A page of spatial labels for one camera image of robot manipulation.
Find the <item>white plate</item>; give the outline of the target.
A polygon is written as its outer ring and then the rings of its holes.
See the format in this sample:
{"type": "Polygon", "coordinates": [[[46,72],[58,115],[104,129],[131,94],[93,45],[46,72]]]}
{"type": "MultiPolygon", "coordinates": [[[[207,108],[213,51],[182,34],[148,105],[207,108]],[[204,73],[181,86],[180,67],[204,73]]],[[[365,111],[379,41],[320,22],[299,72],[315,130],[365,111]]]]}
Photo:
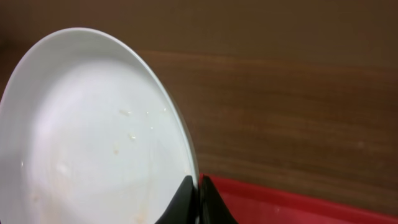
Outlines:
{"type": "Polygon", "coordinates": [[[1,99],[2,223],[155,223],[186,177],[185,123],[126,44],[69,28],[21,58],[1,99]]]}

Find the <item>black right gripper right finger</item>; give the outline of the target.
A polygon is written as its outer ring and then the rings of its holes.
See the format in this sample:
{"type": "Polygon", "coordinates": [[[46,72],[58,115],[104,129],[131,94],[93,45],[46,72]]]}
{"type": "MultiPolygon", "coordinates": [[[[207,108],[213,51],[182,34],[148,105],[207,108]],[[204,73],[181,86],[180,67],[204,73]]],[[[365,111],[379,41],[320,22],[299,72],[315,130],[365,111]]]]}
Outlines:
{"type": "Polygon", "coordinates": [[[200,184],[200,223],[238,224],[212,180],[204,175],[200,184]]]}

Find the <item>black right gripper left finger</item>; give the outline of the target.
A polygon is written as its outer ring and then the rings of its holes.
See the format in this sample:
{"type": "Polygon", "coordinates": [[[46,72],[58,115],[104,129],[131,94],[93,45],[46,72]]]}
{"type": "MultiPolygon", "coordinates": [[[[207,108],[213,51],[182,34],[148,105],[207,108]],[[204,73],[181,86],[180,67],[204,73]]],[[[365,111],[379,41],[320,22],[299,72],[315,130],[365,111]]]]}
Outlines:
{"type": "Polygon", "coordinates": [[[155,224],[195,224],[197,202],[192,176],[184,177],[165,212],[155,224]]]}

